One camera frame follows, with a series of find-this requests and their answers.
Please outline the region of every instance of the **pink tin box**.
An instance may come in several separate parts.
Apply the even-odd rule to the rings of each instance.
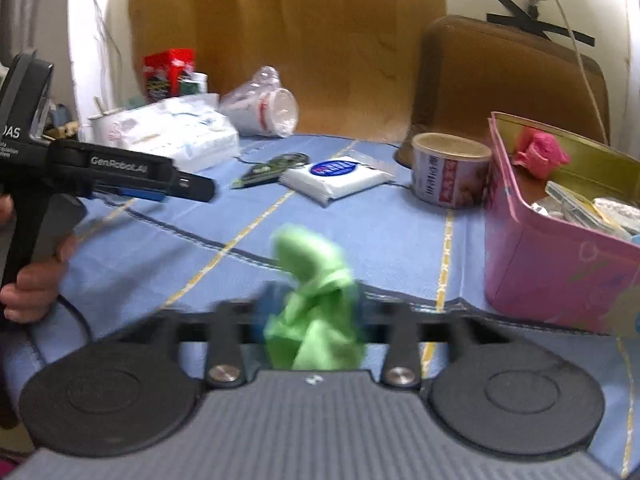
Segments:
[[[523,126],[554,134],[571,157],[551,180],[589,199],[640,198],[640,162],[546,124],[492,113],[494,158],[485,205],[488,301],[511,317],[638,335],[640,246],[542,216],[527,205],[510,163]]]

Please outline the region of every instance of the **handheld data collection device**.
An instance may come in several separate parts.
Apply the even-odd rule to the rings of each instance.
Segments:
[[[210,178],[179,171],[170,158],[74,140],[41,138],[53,65],[18,54],[0,89],[0,184],[15,219],[0,243],[1,286],[32,260],[51,256],[57,241],[86,214],[80,198],[94,192],[163,200],[213,199]],[[0,316],[0,328],[14,324]]]

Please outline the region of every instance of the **white cable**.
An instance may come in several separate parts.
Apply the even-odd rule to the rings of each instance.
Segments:
[[[584,65],[582,64],[582,56],[580,55],[580,51],[578,50],[578,44],[575,41],[574,32],[569,24],[569,20],[566,18],[566,14],[564,13],[564,9],[560,4],[560,0],[555,0],[556,5],[558,6],[558,10],[560,11],[560,15],[562,16],[562,20],[564,21],[564,26],[566,30],[569,31],[569,38],[571,38],[571,43],[574,46],[575,58],[578,60],[578,67],[580,68],[580,74],[582,75],[582,79],[584,81],[584,85],[587,87],[587,92],[589,93],[589,97],[591,99],[591,104],[593,105],[593,110],[596,112],[596,117],[598,118],[598,124],[600,125],[600,130],[602,131],[602,142],[603,144],[607,143],[607,130],[604,127],[604,122],[602,122],[602,117],[600,116],[600,109],[598,108],[598,102],[596,101],[596,96],[593,94],[593,90],[591,90],[591,85],[589,85],[589,80],[587,79],[587,73],[584,71]]]

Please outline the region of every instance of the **gray gripper base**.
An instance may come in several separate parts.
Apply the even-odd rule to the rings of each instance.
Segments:
[[[415,394],[366,371],[263,371],[207,394],[177,434],[139,453],[40,450],[10,480],[611,480],[587,453],[508,462],[459,444]]]

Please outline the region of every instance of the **red box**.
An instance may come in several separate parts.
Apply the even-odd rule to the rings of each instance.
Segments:
[[[145,56],[145,90],[150,103],[180,95],[180,80],[193,73],[193,49],[171,48]]]

